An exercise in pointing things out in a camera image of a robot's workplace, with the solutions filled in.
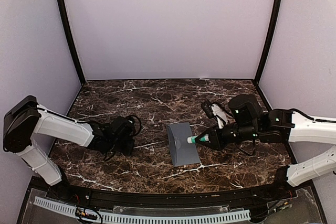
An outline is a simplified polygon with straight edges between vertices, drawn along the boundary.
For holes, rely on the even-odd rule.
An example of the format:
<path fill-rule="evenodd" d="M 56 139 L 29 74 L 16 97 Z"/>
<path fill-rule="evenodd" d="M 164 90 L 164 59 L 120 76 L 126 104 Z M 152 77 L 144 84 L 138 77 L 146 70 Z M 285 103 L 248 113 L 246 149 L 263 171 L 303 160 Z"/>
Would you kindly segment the green white glue stick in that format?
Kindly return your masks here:
<path fill-rule="evenodd" d="M 197 141 L 199 142 L 209 142 L 209 137 L 208 137 L 208 134 L 200 137 L 200 136 L 190 136 L 187 138 L 187 142 L 189 144 L 196 144 Z"/>

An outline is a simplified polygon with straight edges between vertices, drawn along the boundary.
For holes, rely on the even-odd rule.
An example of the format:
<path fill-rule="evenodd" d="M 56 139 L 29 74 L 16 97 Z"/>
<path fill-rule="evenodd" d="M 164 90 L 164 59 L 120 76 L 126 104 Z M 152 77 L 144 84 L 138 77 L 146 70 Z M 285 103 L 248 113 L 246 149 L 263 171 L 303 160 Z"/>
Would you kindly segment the grey-blue paper envelope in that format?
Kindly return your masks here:
<path fill-rule="evenodd" d="M 200 162 L 196 145 L 187 139 L 192 130 L 189 123 L 174 123 L 166 126 L 169 150 L 174 167 L 192 165 Z"/>

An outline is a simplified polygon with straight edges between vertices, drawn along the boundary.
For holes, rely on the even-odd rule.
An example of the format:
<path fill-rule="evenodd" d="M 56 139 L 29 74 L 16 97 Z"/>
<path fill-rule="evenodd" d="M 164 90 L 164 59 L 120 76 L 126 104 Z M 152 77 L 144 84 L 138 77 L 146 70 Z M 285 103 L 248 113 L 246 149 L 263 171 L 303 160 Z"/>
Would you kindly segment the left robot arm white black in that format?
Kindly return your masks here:
<path fill-rule="evenodd" d="M 3 150 L 18 155 L 28 166 L 53 186 L 63 201 L 74 197 L 66 175 L 33 140 L 34 134 L 48 135 L 89 150 L 98 151 L 110 160 L 108 153 L 129 156 L 142 122 L 136 115 L 118 116 L 111 123 L 78 121 L 58 114 L 28 95 L 4 116 Z"/>

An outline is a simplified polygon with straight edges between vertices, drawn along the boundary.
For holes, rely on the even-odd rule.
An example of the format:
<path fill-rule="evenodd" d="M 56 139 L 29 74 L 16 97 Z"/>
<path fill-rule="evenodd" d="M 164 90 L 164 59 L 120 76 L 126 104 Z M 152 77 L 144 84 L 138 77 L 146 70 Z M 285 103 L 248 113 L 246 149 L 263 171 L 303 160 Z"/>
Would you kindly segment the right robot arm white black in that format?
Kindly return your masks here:
<path fill-rule="evenodd" d="M 324 153 L 298 164 L 277 169 L 274 184 L 268 188 L 273 200 L 280 199 L 288 186 L 300 184 L 335 172 L 335 119 L 312 117 L 298 109 L 273 109 L 264 112 L 254 95 L 233 97 L 225 110 L 219 103 L 204 101 L 203 111 L 217 124 L 198 136 L 187 139 L 190 144 L 200 144 L 215 151 L 228 144 L 259 140 L 262 143 L 315 142 L 330 144 Z"/>

